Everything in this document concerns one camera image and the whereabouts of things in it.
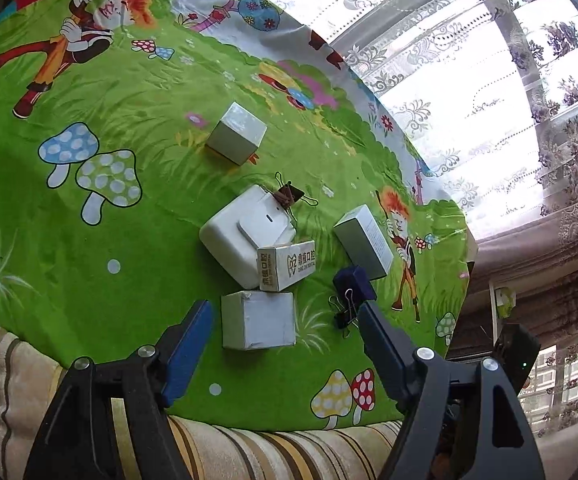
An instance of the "red spotted mushroom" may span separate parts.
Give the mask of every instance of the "red spotted mushroom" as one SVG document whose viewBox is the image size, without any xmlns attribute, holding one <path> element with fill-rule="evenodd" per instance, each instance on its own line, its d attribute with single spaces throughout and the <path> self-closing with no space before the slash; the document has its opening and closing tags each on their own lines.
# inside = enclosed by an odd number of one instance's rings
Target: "red spotted mushroom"
<svg viewBox="0 0 578 480">
<path fill-rule="evenodd" d="M 370 412 L 375 406 L 375 392 L 373 388 L 373 370 L 367 368 L 355 376 L 351 383 L 351 394 L 355 400 L 354 425 L 360 422 L 362 412 Z"/>
<path fill-rule="evenodd" d="M 416 244 L 416 247 L 418 248 L 418 254 L 422 254 L 422 250 L 427 247 L 427 242 L 425 240 L 423 240 L 422 238 L 420 238 L 419 236 L 416 236 L 414 243 Z"/>
</svg>

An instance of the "silver screw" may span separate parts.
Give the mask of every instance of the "silver screw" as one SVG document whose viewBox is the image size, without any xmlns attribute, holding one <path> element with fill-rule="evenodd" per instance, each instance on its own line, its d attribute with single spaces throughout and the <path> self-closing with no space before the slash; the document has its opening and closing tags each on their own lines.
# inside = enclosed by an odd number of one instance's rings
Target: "silver screw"
<svg viewBox="0 0 578 480">
<path fill-rule="evenodd" d="M 421 346 L 416 350 L 416 355 L 425 361 L 429 361 L 434 358 L 434 351 L 431 348 L 427 348 L 426 346 Z"/>
<path fill-rule="evenodd" d="M 153 354 L 155 354 L 155 352 L 155 347 L 151 345 L 145 345 L 138 348 L 138 355 L 140 357 L 151 357 Z"/>
<path fill-rule="evenodd" d="M 88 357 L 81 357 L 80 359 L 77 359 L 76 362 L 73 363 L 73 367 L 76 370 L 86 370 L 89 365 L 90 361 L 88 360 Z"/>
<path fill-rule="evenodd" d="M 487 368 L 487 370 L 489 370 L 490 372 L 498 370 L 498 362 L 490 357 L 487 357 L 486 359 L 482 360 L 482 366 Z"/>
</svg>

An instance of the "blue gripper pad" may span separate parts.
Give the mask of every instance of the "blue gripper pad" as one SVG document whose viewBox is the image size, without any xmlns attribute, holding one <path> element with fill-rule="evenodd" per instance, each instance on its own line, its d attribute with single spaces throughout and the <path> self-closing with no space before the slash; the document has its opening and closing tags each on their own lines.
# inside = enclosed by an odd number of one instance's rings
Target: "blue gripper pad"
<svg viewBox="0 0 578 480">
<path fill-rule="evenodd" d="M 352 290 L 353 306 L 360 306 L 365 301 L 376 300 L 377 296 L 373 286 L 367 278 L 367 272 L 360 266 L 351 266 L 340 269 L 333 277 L 333 285 L 336 288 L 342 305 L 347 308 L 345 292 Z"/>
<path fill-rule="evenodd" d="M 164 408 L 170 407 L 185 394 L 211 335 L 212 324 L 213 306 L 207 300 L 199 300 L 191 307 L 182 323 L 176 326 L 175 332 L 179 339 L 169 350 L 171 355 L 166 361 L 167 380 L 162 389 Z"/>
</svg>

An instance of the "yellow spotted mushroom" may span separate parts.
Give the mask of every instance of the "yellow spotted mushroom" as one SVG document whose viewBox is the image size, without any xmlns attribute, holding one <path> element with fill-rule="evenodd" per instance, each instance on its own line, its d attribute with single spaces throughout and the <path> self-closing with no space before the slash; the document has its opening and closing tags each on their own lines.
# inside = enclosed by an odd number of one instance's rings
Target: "yellow spotted mushroom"
<svg viewBox="0 0 578 480">
<path fill-rule="evenodd" d="M 334 370 L 327 384 L 311 400 L 311 410 L 318 418 L 328 418 L 325 430 L 332 430 L 339 416 L 345 416 L 353 405 L 351 388 L 340 370 Z"/>
</svg>

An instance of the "green spotted mushroom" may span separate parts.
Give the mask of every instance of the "green spotted mushroom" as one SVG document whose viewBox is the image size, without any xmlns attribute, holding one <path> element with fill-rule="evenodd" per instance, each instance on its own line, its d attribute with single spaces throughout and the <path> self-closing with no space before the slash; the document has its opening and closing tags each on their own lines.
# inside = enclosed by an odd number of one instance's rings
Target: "green spotted mushroom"
<svg viewBox="0 0 578 480">
<path fill-rule="evenodd" d="M 136 205 L 142 189 L 135 174 L 135 155 L 131 150 L 100 153 L 86 161 L 76 174 L 76 182 L 91 193 L 82 206 L 82 219 L 89 225 L 102 220 L 105 201 L 117 207 Z"/>
<path fill-rule="evenodd" d="M 445 338 L 445 344 L 449 346 L 454 328 L 456 327 L 456 318 L 451 312 L 447 312 L 436 325 L 436 335 Z"/>
</svg>

